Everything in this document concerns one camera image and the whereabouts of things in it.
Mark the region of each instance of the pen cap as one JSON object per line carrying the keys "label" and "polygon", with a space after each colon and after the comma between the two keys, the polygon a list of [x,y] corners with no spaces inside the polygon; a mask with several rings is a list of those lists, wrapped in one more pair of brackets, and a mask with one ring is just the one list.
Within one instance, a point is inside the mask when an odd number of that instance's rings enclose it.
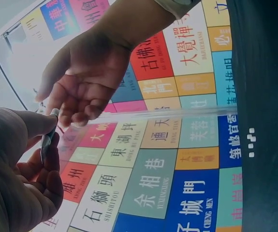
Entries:
{"label": "pen cap", "polygon": [[59,116],[59,109],[54,108],[52,110],[52,112],[50,113],[50,115],[55,115],[58,118],[58,116]]}

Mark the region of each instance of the white dot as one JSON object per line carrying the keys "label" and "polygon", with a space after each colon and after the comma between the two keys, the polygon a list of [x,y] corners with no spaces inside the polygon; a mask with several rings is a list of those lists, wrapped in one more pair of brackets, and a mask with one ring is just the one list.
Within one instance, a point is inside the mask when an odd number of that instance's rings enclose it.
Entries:
{"label": "white dot", "polygon": [[250,141],[251,141],[251,142],[255,142],[255,141],[256,141],[256,136],[251,137],[251,138],[250,138]]}

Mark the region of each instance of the pink tile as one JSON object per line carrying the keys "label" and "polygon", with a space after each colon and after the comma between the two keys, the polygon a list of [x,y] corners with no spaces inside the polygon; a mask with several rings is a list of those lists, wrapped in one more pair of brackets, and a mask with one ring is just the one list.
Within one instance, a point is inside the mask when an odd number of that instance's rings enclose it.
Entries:
{"label": "pink tile", "polygon": [[104,109],[104,112],[116,113],[116,109],[113,104],[108,104]]}
{"label": "pink tile", "polygon": [[92,124],[79,147],[106,148],[117,123]]}
{"label": "pink tile", "polygon": [[147,110],[144,100],[114,103],[117,112],[132,112]]}

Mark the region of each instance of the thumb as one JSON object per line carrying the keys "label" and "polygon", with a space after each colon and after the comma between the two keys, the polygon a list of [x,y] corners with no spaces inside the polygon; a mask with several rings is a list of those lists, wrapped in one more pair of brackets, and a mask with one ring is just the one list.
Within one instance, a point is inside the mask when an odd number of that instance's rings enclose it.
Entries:
{"label": "thumb", "polygon": [[46,66],[40,88],[35,100],[44,101],[51,93],[54,84],[60,80],[70,67],[70,49],[65,45],[60,49]]}

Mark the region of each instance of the sleeve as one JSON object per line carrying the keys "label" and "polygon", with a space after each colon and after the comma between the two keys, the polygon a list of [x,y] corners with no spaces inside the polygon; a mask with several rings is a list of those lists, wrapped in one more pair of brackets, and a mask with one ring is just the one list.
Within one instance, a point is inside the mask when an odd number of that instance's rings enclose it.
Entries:
{"label": "sleeve", "polygon": [[176,19],[181,19],[201,0],[154,0],[165,10],[172,13]]}

